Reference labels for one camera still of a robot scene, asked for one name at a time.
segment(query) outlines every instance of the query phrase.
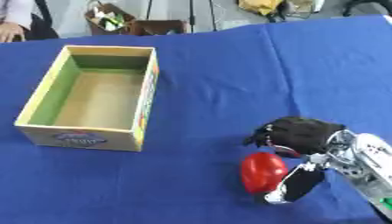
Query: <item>blue tablecloth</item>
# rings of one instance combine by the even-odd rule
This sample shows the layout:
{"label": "blue tablecloth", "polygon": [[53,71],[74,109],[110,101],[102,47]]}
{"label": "blue tablecloth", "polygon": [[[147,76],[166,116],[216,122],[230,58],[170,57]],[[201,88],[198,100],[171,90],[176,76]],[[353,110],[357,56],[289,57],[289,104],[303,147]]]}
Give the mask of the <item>blue tablecloth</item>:
{"label": "blue tablecloth", "polygon": [[[143,152],[35,146],[12,126],[65,44],[157,48]],[[392,143],[391,52],[383,17],[0,45],[0,223],[381,223],[333,171],[296,203],[257,205],[239,163],[257,151],[242,139],[287,115]]]}

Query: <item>person's hand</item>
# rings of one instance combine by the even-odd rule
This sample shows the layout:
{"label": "person's hand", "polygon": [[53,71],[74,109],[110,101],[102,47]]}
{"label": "person's hand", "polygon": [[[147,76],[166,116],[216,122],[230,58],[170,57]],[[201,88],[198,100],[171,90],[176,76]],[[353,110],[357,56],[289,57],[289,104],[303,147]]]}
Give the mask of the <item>person's hand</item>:
{"label": "person's hand", "polygon": [[12,22],[0,24],[0,43],[12,42],[16,36],[19,36],[21,41],[25,41],[25,33],[20,25]]}

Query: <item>box label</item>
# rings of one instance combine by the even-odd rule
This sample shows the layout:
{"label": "box label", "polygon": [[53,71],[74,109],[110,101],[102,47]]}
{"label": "box label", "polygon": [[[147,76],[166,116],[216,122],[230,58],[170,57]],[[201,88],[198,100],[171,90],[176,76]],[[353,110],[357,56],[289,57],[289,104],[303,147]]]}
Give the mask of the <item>box label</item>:
{"label": "box label", "polygon": [[91,147],[97,144],[106,143],[107,140],[93,133],[74,132],[61,133],[54,136],[66,147]]}
{"label": "box label", "polygon": [[151,104],[154,99],[155,86],[157,85],[159,75],[159,68],[157,62],[154,63],[151,73],[148,74],[147,85],[142,90],[144,95],[143,98],[143,106],[140,113],[140,116],[137,120],[137,127],[135,129],[134,135],[136,139],[136,143],[140,146],[144,141],[144,132],[147,126],[147,121],[150,116]]}

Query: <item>red ball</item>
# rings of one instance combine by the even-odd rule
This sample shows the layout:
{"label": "red ball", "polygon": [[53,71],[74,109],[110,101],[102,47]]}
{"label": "red ball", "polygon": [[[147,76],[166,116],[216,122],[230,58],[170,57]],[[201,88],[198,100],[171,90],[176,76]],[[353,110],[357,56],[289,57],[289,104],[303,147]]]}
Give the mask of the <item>red ball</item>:
{"label": "red ball", "polygon": [[250,193],[274,191],[288,172],[284,161],[268,152],[251,154],[241,164],[242,182]]}

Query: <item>green box lining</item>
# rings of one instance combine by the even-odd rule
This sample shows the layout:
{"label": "green box lining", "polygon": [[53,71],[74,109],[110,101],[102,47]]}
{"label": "green box lining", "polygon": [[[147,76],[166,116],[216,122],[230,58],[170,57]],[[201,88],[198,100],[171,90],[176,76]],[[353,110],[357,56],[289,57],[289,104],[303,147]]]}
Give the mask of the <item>green box lining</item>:
{"label": "green box lining", "polygon": [[28,123],[53,125],[81,72],[143,75],[148,62],[149,57],[101,55],[69,57]]}

